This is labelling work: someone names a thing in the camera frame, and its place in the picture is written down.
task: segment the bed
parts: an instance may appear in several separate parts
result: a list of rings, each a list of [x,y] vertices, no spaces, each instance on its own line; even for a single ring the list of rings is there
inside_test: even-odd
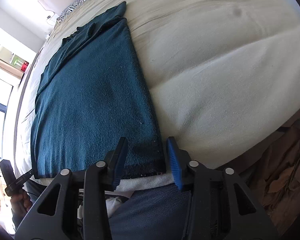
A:
[[[122,1],[163,141],[174,136],[193,159],[216,168],[300,108],[300,15],[285,0],[87,0],[55,26],[34,63],[18,120],[21,174],[31,168],[34,100],[45,66],[77,26]],[[122,180],[118,190],[172,182],[168,172]]]

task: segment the silver screw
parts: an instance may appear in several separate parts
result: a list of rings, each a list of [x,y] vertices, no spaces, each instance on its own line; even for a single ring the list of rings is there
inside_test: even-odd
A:
[[[234,170],[231,168],[226,168],[226,174],[232,175],[234,174]]]
[[[96,166],[99,168],[102,168],[102,167],[106,166],[106,163],[104,161],[100,161],[100,162],[96,163]]]
[[[60,172],[60,174],[62,175],[62,176],[66,176],[66,175],[68,175],[69,174],[69,170],[68,169],[63,169],[61,172]]]
[[[197,161],[190,161],[190,162],[189,162],[189,165],[190,165],[191,167],[198,167],[198,166],[199,166],[199,163],[198,163]]]

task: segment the person's arm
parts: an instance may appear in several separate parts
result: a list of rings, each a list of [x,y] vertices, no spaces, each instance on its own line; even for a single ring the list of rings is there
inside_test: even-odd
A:
[[[11,197],[10,202],[11,202],[11,206],[12,206],[12,221],[16,227],[16,229],[18,228],[18,226],[20,225],[21,221],[24,218],[23,212],[20,208],[20,206],[18,205],[18,201],[23,199],[23,205],[25,206],[27,212],[29,211],[29,209],[32,207],[32,202],[30,200],[29,195],[27,194],[27,192],[25,190],[22,190],[22,192],[19,195],[14,195]]]

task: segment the red object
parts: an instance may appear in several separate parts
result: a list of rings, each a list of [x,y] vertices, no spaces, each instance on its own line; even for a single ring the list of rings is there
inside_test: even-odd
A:
[[[29,62],[26,62],[26,61],[25,61],[25,62],[23,63],[23,65],[22,65],[22,67],[21,67],[21,71],[23,71],[23,72],[26,71],[28,65],[29,65]]]

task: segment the teal blanket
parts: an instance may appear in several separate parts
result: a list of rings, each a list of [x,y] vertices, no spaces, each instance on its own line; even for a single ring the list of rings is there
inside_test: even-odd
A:
[[[46,66],[31,129],[36,178],[64,168],[79,171],[114,150],[121,136],[129,152],[123,178],[165,172],[162,141],[134,49],[126,2],[64,38]]]

